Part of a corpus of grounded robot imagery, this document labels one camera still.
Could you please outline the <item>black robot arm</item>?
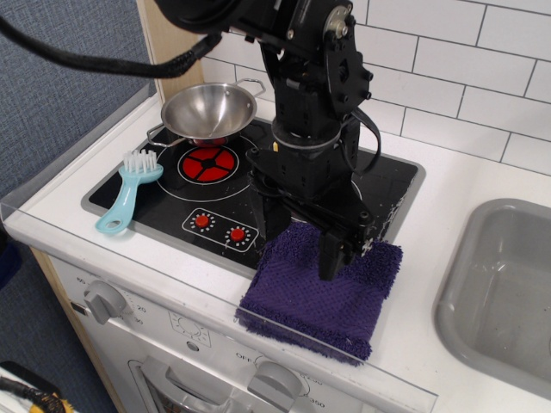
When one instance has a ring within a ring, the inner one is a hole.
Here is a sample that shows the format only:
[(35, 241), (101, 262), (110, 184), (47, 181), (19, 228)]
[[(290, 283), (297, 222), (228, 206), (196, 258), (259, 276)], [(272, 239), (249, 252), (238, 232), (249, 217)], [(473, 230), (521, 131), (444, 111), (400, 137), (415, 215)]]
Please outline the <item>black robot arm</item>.
[(315, 225), (319, 277), (333, 279), (369, 246), (372, 215), (352, 187), (361, 110), (372, 74), (356, 49), (349, 1), (161, 1), (173, 25), (196, 34), (232, 30), (257, 41), (275, 92), (276, 149), (251, 149), (257, 227), (277, 237), (293, 216)]

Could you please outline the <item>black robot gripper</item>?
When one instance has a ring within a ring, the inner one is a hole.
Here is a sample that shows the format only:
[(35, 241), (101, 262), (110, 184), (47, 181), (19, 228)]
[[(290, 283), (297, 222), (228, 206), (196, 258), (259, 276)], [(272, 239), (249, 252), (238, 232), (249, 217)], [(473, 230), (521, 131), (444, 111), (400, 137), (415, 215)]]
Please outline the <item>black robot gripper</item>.
[(357, 170), (359, 138), (335, 139), (320, 147), (289, 147), (279, 151), (250, 149), (251, 208), (265, 243), (291, 224), (291, 215), (322, 231), (319, 239), (319, 278), (333, 280), (363, 255), (373, 236), (373, 215), (352, 188), (352, 177), (366, 173), (377, 161)]

